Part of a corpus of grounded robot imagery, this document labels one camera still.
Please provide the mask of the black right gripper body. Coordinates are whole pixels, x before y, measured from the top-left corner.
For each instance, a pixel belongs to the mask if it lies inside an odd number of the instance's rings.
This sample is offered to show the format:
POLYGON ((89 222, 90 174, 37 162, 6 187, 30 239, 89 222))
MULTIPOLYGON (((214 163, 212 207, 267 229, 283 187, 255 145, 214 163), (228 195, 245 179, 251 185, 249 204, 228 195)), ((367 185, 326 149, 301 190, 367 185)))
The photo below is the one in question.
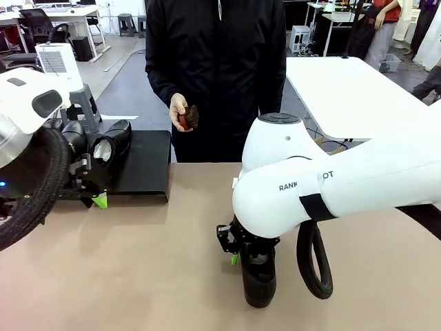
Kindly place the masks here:
POLYGON ((263 238, 247 231, 234 215, 230 223, 229 233, 233 240, 229 242, 229 251, 239 251, 245 244, 252 244, 256 251, 270 251, 279 244, 280 238, 263 238))

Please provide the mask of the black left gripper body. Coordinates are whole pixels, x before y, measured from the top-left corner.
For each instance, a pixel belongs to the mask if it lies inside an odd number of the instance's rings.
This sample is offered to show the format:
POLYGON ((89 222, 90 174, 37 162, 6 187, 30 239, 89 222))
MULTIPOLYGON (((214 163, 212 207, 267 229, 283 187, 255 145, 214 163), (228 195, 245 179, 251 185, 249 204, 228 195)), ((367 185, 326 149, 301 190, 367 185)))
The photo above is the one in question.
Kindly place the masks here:
POLYGON ((1 136, 1 197, 17 199, 34 192, 50 164, 49 135, 1 136))

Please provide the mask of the person's right hand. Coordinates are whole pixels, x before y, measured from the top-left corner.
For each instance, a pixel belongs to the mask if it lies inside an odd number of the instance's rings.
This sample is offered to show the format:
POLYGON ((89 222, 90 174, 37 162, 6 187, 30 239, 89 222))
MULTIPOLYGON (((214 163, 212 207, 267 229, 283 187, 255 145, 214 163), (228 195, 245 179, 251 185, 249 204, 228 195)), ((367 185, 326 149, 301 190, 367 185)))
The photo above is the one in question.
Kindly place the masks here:
POLYGON ((189 132, 191 129, 186 130, 179 121, 179 116, 185 114, 185 108, 187 107, 187 102, 185 100, 185 97, 180 93, 173 94, 171 101, 170 101, 170 111, 169 111, 169 117, 173 124, 173 126, 179 131, 179 132, 189 132))

